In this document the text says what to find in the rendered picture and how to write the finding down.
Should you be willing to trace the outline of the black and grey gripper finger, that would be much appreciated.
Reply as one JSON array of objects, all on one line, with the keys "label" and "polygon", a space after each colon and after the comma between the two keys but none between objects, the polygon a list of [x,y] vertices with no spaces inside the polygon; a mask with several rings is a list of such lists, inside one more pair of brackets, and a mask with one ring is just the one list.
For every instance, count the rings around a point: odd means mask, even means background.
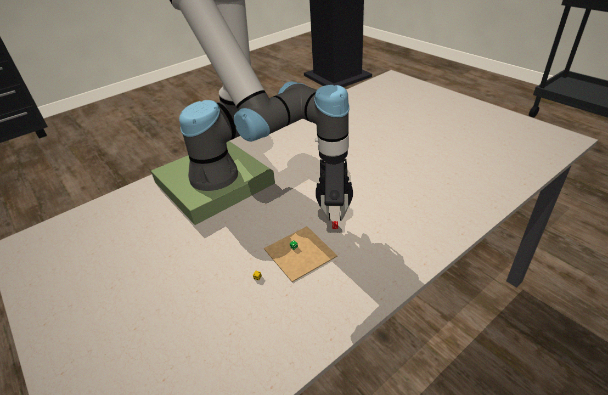
[{"label": "black and grey gripper finger", "polygon": [[326,219],[330,221],[330,213],[329,206],[324,204],[325,193],[320,189],[320,183],[317,183],[316,187],[316,199],[318,201],[318,205],[321,207]]},{"label": "black and grey gripper finger", "polygon": [[343,217],[345,216],[346,212],[347,212],[347,208],[350,206],[350,203],[352,201],[353,198],[353,188],[352,188],[352,183],[348,182],[348,188],[347,190],[344,192],[344,204],[343,206],[340,206],[340,220],[343,220]]}]

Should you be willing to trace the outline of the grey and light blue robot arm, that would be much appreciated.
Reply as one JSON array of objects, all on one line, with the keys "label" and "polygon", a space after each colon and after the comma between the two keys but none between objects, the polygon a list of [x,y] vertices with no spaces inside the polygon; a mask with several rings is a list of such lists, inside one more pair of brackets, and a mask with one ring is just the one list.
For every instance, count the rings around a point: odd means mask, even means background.
[{"label": "grey and light blue robot arm", "polygon": [[[193,188],[218,190],[237,179],[238,169],[226,142],[239,136],[253,142],[300,119],[317,125],[315,142],[323,155],[340,156],[349,149],[350,106],[345,88],[314,89],[290,81],[278,95],[268,98],[251,67],[245,0],[170,2],[182,10],[223,83],[218,103],[196,101],[179,116]],[[324,204],[344,204],[343,160],[325,161]]]}]

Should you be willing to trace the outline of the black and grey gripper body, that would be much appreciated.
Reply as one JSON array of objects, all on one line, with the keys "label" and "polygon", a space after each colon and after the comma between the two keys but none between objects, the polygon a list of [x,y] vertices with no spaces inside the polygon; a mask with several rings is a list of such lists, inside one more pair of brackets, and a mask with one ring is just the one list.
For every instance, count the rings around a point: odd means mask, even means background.
[{"label": "black and grey gripper body", "polygon": [[320,178],[318,178],[318,181],[320,182],[320,189],[321,191],[325,192],[325,161],[329,161],[329,162],[336,162],[336,161],[345,161],[344,163],[344,192],[347,190],[348,188],[348,184],[347,181],[349,180],[349,177],[347,177],[347,151],[340,155],[340,156],[326,156],[323,155],[320,151],[318,151],[318,156],[322,159],[320,160]]}]

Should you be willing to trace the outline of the tan flat mat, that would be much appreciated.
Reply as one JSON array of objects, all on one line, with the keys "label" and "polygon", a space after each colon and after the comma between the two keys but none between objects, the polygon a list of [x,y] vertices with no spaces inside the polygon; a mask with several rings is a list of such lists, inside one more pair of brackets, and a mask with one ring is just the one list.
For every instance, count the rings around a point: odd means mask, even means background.
[{"label": "tan flat mat", "polygon": [[[297,242],[292,249],[290,243]],[[283,273],[293,282],[337,257],[309,227],[264,248]]]}]

